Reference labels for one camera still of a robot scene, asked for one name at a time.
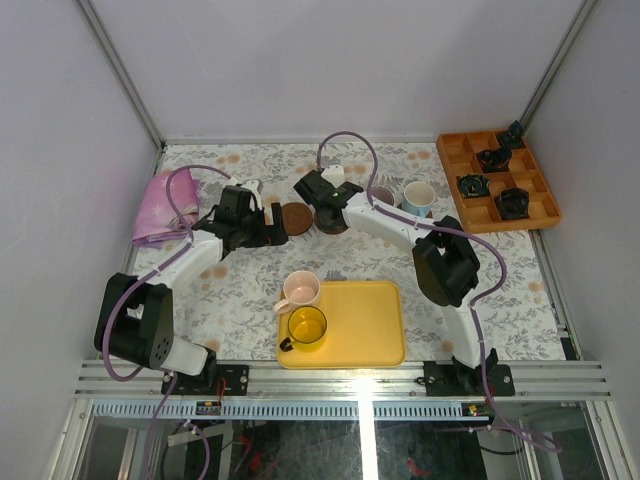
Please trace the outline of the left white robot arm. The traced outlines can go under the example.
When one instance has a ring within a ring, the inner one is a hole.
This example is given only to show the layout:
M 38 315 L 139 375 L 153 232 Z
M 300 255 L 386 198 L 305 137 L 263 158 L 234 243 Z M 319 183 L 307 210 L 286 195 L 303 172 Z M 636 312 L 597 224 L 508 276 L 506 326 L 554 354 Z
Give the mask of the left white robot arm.
M 288 241 L 282 206 L 270 205 L 272 222 L 243 186 L 226 186 L 210 214 L 193 226 L 174 256 L 142 277 L 114 274 L 107 282 L 94 346 L 103 355 L 138 368 L 173 371 L 197 394 L 219 381 L 214 352 L 182 339 L 174 331 L 174 297 L 206 269 L 239 248 L 280 246 Z

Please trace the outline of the purple mug black handle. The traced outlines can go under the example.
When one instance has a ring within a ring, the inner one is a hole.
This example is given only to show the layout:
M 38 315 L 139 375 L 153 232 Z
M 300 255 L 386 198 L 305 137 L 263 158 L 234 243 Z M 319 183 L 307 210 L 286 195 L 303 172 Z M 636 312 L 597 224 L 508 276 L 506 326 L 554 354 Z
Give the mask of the purple mug black handle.
M 379 202 L 382 202 L 391 207 L 395 206 L 394 195 L 384 187 L 373 187 L 371 189 L 372 196 Z

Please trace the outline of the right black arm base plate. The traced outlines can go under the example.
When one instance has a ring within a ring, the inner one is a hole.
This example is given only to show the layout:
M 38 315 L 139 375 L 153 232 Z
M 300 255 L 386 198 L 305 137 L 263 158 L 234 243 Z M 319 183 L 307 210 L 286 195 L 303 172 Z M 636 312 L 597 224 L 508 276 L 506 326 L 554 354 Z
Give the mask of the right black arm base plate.
M 478 366 L 471 369 L 459 362 L 423 363 L 426 393 L 433 397 L 484 396 L 484 379 L 489 393 L 494 397 L 513 397 L 515 387 L 513 375 L 507 364 L 487 364 L 485 371 Z

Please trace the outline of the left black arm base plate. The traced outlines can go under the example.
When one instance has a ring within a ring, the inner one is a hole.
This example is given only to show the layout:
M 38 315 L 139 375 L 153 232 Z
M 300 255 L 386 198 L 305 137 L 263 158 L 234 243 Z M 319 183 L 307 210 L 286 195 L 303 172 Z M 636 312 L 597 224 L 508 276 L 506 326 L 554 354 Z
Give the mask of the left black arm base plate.
M 217 364 L 196 376 L 179 374 L 172 395 L 240 397 L 247 395 L 248 385 L 248 365 Z

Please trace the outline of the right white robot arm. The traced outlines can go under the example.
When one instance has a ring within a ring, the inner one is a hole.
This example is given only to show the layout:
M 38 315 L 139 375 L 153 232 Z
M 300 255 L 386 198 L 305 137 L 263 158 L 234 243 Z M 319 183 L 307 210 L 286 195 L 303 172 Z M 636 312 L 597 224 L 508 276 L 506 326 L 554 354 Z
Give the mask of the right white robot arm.
M 438 305 L 454 343 L 458 387 L 478 394 L 492 380 L 497 354 L 485 343 L 483 327 L 471 295 L 478 286 L 479 259 L 471 246 L 474 236 L 450 216 L 432 221 L 386 205 L 361 187 L 345 182 L 334 186 L 317 171 L 294 185 L 320 220 L 320 229 L 336 233 L 363 231 L 410 254 L 422 294 Z

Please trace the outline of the brown wooden coaster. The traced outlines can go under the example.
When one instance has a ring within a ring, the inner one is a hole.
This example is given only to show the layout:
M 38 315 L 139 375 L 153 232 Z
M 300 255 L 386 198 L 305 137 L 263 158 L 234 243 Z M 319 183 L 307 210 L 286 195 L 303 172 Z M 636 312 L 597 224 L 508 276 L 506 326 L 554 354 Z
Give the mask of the brown wooden coaster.
M 313 225 L 313 214 L 304 203 L 289 202 L 281 207 L 281 211 L 284 228 L 289 236 L 302 235 Z
M 314 224 L 323 233 L 337 235 L 348 229 L 340 215 L 330 209 L 316 210 Z

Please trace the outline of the light blue mug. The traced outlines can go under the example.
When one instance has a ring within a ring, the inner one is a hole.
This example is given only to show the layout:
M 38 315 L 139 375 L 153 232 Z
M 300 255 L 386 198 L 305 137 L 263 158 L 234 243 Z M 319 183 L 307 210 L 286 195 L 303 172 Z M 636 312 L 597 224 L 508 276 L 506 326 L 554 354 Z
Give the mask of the light blue mug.
M 431 213 L 436 193 L 426 182 L 413 181 L 403 191 L 401 209 L 414 216 L 426 218 Z

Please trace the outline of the light pink mug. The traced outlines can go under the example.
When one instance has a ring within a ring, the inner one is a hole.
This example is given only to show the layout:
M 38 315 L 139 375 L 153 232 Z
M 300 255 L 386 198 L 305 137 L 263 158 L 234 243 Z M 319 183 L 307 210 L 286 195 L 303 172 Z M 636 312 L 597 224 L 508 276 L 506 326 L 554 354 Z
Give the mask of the light pink mug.
M 309 271 L 296 271 L 285 280 L 284 297 L 273 306 L 273 313 L 281 315 L 302 306 L 316 306 L 321 297 L 321 282 Z

